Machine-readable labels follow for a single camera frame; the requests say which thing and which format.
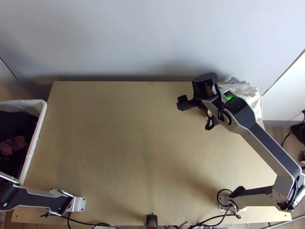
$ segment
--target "gray wall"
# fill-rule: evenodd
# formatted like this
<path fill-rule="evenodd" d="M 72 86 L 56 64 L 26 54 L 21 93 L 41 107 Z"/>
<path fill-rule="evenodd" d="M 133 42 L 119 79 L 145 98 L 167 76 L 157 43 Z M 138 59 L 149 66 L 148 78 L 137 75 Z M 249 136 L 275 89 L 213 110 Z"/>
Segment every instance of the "gray wall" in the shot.
<path fill-rule="evenodd" d="M 0 102 L 32 98 L 0 59 Z"/>
<path fill-rule="evenodd" d="M 58 79 L 191 80 L 208 71 L 263 94 L 305 47 L 304 8 L 304 0 L 2 0 L 0 56 L 37 97 Z"/>

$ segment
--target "power cord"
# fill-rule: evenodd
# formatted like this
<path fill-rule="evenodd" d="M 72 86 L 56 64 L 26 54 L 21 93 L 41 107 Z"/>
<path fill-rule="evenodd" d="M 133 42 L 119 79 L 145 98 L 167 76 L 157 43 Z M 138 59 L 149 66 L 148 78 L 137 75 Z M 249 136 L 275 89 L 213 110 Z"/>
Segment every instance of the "power cord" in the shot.
<path fill-rule="evenodd" d="M 44 215 L 41 215 L 40 217 L 45 217 L 47 218 L 48 216 L 57 216 L 57 217 L 61 217 L 61 218 L 64 218 L 67 220 L 67 224 L 68 224 L 68 228 L 71 229 L 71 226 L 70 226 L 70 223 L 69 221 L 73 221 L 73 222 L 76 222 L 76 223 L 79 223 L 79 224 L 83 224 L 83 225 L 89 225 L 89 226 L 93 226 L 92 229 L 94 229 L 95 227 L 97 226 L 102 226 L 102 227 L 110 227 L 110 228 L 114 228 L 114 229 L 120 229 L 119 227 L 116 227 L 116 226 L 112 226 L 108 223 L 96 223 L 96 224 L 93 224 L 93 223 L 84 223 L 84 222 L 80 222 L 80 221 L 77 221 L 75 219 L 71 219 L 70 216 L 71 216 L 71 212 L 68 213 L 68 217 L 66 216 L 58 216 L 58 215 L 54 215 L 54 214 L 51 214 L 49 212 L 45 213 Z"/>
<path fill-rule="evenodd" d="M 231 192 L 231 193 L 232 193 L 232 191 L 229 190 L 229 189 L 222 189 L 222 190 L 220 190 L 220 191 L 217 193 L 217 202 L 218 202 L 221 206 L 227 207 L 227 208 L 228 208 L 228 209 L 226 210 L 226 212 L 225 212 L 223 215 L 214 216 L 214 217 L 211 217 L 211 218 L 209 218 L 209 219 L 207 219 L 207 220 L 204 220 L 204 221 L 202 221 L 202 222 L 200 222 L 200 223 L 197 223 L 197 224 L 195 224 L 195 225 L 191 225 L 190 227 L 188 227 L 188 229 L 193 229 L 194 227 L 198 227 L 198 226 L 206 226 L 206 227 L 211 227 L 211 228 L 213 229 L 214 227 L 216 227 L 216 226 L 218 226 L 219 224 L 221 224 L 222 221 L 225 219 L 226 216 L 235 216 L 236 218 L 241 219 L 241 216 L 238 215 L 238 214 L 236 214 L 236 213 L 228 214 L 228 211 L 231 209 L 231 207 L 233 207 L 233 205 L 231 205 L 231 204 L 224 205 L 224 204 L 222 204 L 222 203 L 219 202 L 219 194 L 220 194 L 221 192 L 223 192 L 223 191 L 229 191 L 229 192 Z M 217 224 L 215 224 L 215 225 L 204 224 L 204 223 L 206 223 L 206 222 L 208 222 L 208 221 L 210 221 L 210 220 L 212 220 L 212 219 L 216 219 L 216 218 L 220 218 L 220 217 L 222 217 L 222 219 L 221 219 Z"/>
<path fill-rule="evenodd" d="M 200 223 L 197 223 L 197 224 L 195 224 L 195 225 L 190 226 L 188 229 L 193 229 L 194 227 L 197 227 L 197 226 L 216 227 L 216 226 L 218 226 L 219 224 L 222 223 L 222 221 L 225 219 L 226 216 L 235 216 L 236 218 L 241 219 L 241 216 L 238 215 L 238 214 L 236 214 L 236 213 L 228 214 L 228 211 L 231 209 L 231 207 L 232 207 L 232 205 L 231 205 L 230 207 L 228 207 L 228 209 L 226 210 L 226 212 L 224 213 L 224 215 L 219 215 L 219 216 L 211 217 L 211 218 L 209 218 L 209 219 L 207 219 L 207 220 L 204 220 L 204 221 L 202 221 L 202 222 L 200 222 Z M 216 218 L 220 218 L 220 217 L 222 217 L 222 219 L 221 219 L 217 224 L 214 224 L 214 225 L 204 224 L 204 223 L 206 223 L 207 221 L 210 221 L 210 220 L 216 219 Z"/>

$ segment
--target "dark cloth in bin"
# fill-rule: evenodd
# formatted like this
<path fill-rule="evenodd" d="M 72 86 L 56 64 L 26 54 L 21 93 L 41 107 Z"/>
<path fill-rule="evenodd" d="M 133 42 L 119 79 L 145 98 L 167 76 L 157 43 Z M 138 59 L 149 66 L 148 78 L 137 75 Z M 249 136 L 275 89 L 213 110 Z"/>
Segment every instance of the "dark cloth in bin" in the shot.
<path fill-rule="evenodd" d="M 0 111 L 0 171 L 19 178 L 38 118 Z"/>

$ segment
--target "wooden tabletop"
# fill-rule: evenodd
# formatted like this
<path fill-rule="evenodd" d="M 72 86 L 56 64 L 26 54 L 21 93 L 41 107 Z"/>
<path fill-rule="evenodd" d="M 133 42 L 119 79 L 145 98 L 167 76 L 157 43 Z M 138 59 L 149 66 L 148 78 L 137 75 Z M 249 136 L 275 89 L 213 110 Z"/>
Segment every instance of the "wooden tabletop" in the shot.
<path fill-rule="evenodd" d="M 276 174 L 237 134 L 210 131 L 192 98 L 190 82 L 55 82 L 25 185 L 64 189 L 87 198 L 72 218 L 112 225 L 180 225 L 223 214 L 216 194 L 273 185 Z M 65 224 L 41 218 L 45 209 L 16 208 L 12 220 Z M 224 224 L 290 220 L 275 207 L 248 207 Z"/>

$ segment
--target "white basket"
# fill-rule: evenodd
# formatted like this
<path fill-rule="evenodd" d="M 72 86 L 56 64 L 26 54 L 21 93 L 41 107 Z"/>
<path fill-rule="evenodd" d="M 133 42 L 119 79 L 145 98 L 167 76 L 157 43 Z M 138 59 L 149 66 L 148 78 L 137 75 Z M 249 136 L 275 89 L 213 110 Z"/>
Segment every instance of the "white basket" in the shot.
<path fill-rule="evenodd" d="M 20 183 L 24 184 L 27 171 L 29 170 L 31 160 L 34 155 L 37 140 L 39 138 L 39 133 L 42 127 L 43 119 L 45 118 L 45 113 L 47 111 L 47 102 L 41 99 L 11 100 L 6 102 L 0 102 L 0 111 L 6 111 L 6 112 L 23 111 L 35 115 L 36 117 L 39 117 L 29 149 L 27 150 L 26 159 L 24 161 L 19 178 Z"/>

